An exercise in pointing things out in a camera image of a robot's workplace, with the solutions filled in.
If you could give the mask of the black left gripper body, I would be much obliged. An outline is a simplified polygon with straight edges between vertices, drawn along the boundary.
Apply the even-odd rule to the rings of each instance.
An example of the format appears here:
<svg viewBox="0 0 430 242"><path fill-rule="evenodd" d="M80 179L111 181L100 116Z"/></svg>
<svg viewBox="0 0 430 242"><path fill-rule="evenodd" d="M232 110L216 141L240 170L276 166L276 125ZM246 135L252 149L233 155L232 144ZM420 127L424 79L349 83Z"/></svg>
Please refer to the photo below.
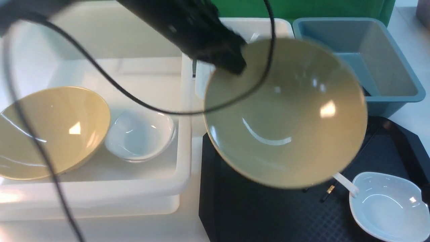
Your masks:
<svg viewBox="0 0 430 242"><path fill-rule="evenodd" d="M241 75L244 38L225 26L209 0L120 0L189 58Z"/></svg>

